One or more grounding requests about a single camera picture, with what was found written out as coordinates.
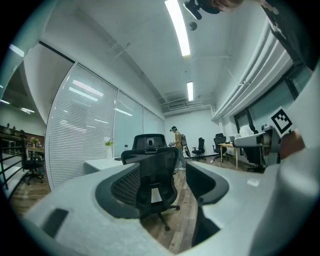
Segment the window blinds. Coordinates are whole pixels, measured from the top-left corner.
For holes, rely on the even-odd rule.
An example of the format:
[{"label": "window blinds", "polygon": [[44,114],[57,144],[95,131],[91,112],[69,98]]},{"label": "window blinds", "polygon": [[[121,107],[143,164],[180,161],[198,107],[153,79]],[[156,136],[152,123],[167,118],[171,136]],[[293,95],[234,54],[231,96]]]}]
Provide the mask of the window blinds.
[{"label": "window blinds", "polygon": [[53,112],[49,167],[53,186],[85,175],[84,161],[107,157],[113,139],[118,89],[78,64],[68,77]]}]

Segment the jeans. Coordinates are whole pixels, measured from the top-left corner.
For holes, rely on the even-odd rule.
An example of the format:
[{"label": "jeans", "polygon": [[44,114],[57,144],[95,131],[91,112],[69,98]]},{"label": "jeans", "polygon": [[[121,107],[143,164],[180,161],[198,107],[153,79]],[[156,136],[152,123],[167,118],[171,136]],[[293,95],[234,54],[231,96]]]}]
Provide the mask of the jeans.
[{"label": "jeans", "polygon": [[179,164],[181,162],[182,168],[186,168],[186,160],[184,158],[184,150],[183,148],[178,148],[178,159],[176,160],[175,168],[179,167]]}]

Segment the wooden floor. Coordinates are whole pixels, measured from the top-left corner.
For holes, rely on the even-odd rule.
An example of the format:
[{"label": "wooden floor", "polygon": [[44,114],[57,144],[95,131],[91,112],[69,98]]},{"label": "wooden floor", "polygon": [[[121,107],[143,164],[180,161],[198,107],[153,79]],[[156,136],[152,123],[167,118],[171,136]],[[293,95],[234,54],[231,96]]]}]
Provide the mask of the wooden floor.
[{"label": "wooden floor", "polygon": [[[200,162],[209,165],[220,166],[235,170],[236,162],[233,157],[229,160],[220,158],[211,162],[214,157],[201,159]],[[238,163],[238,171],[246,171],[250,165],[243,162]],[[198,205],[186,182],[186,171],[177,170],[174,176],[174,184],[178,191],[174,205],[180,205],[180,210],[170,209],[162,213],[170,226],[170,231],[165,231],[165,226],[157,215],[150,215],[141,224],[143,227],[170,252],[177,254],[191,248],[191,242],[196,225]],[[34,204],[50,193],[47,176],[44,176],[43,183],[33,179],[28,186],[25,182],[20,183],[11,198],[13,209],[18,215],[23,216]]]},{"label": "wooden floor", "polygon": [[43,176],[43,183],[39,179],[30,180],[30,185],[22,181],[10,200],[15,212],[23,216],[32,206],[51,192],[47,175]]}]

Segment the air conditioner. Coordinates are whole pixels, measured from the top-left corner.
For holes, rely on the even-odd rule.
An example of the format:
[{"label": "air conditioner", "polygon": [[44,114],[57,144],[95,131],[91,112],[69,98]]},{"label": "air conditioner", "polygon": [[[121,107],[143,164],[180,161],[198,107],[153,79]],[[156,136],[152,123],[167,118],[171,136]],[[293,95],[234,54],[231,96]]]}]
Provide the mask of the air conditioner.
[{"label": "air conditioner", "polygon": [[169,105],[168,108],[169,108],[169,110],[175,110],[175,109],[178,109],[178,108],[182,108],[182,107],[184,107],[185,105],[186,105],[186,104],[185,104],[184,102],[181,102],[181,103]]}]

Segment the mesh chair back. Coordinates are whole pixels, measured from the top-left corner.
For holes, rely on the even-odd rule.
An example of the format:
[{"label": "mesh chair back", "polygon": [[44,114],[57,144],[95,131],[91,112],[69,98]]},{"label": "mesh chair back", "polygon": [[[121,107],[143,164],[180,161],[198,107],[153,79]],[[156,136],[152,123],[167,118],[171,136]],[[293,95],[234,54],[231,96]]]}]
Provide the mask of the mesh chair back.
[{"label": "mesh chair back", "polygon": [[202,153],[205,152],[205,139],[204,138],[199,138],[199,151]]},{"label": "mesh chair back", "polygon": [[[224,136],[224,137],[215,137],[214,139],[213,139],[213,141],[214,141],[214,144],[215,144],[215,152],[216,153],[220,153],[220,146],[219,146],[219,144],[221,144],[221,143],[226,143],[226,140],[227,140],[227,138]],[[226,152],[227,151],[227,149],[224,147],[223,149],[222,149],[222,152],[224,153],[224,152]]]},{"label": "mesh chair back", "polygon": [[163,134],[141,134],[134,137],[132,150],[166,148],[167,143]]},{"label": "mesh chair back", "polygon": [[121,154],[124,165],[140,163],[140,188],[136,199],[139,209],[144,212],[150,211],[147,208],[152,207],[151,186],[153,184],[161,184],[161,191],[169,203],[176,200],[178,193],[173,173],[177,158],[178,150],[175,147],[127,150]]},{"label": "mesh chair back", "polygon": [[217,134],[215,135],[216,138],[222,138],[223,136],[224,136],[223,133],[217,133]]}]

